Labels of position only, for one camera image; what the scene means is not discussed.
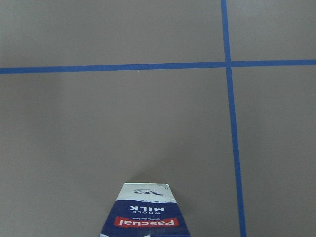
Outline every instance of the blue tape line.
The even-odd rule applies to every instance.
[[[267,60],[267,61],[231,61],[228,36],[224,37],[226,62],[192,62],[192,63],[156,63],[156,64],[117,64],[117,65],[79,65],[53,67],[20,67],[0,68],[0,74],[20,73],[66,73],[93,71],[126,71],[154,69],[189,69],[189,68],[225,68],[225,67],[263,67],[263,66],[300,66],[316,65],[315,59],[310,60]]]
[[[56,66],[56,67],[0,68],[0,74],[222,68],[222,67],[225,67],[225,62],[82,65],[82,66]]]
[[[240,236],[247,237],[244,204],[243,204],[243,193],[242,193],[241,168],[240,168],[240,160],[239,160],[239,145],[238,145],[238,134],[237,134],[237,121],[236,121],[226,0],[221,0],[221,9],[222,9],[224,53],[225,53],[225,62],[226,62],[227,93],[228,93],[228,103],[229,103],[229,111],[230,111],[230,119],[231,119],[231,133],[232,133],[232,145],[233,145],[233,156],[234,156],[234,167],[235,167],[235,182],[236,182],[236,192],[237,192]]]
[[[315,59],[310,60],[267,60],[267,61],[234,61],[232,67],[262,67],[262,66],[300,66],[316,65]]]

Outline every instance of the milk carton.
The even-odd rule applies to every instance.
[[[125,183],[99,237],[190,237],[168,184]]]

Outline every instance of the gray floor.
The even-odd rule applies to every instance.
[[[316,59],[315,1],[227,1],[232,60]],[[17,1],[0,68],[224,61],[221,2]],[[249,237],[316,236],[316,66],[233,68]],[[124,182],[237,237],[225,68],[0,75],[0,236],[96,237]]]

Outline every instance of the white carton top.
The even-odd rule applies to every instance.
[[[153,183],[125,183],[116,201],[123,200],[177,203],[168,184]]]

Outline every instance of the red logo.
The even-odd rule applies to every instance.
[[[131,220],[128,218],[117,216],[114,221],[115,226],[119,227],[133,227],[133,228],[144,228],[144,227],[173,227],[178,226],[179,222],[177,218],[169,218],[160,221],[149,221],[149,220]]]

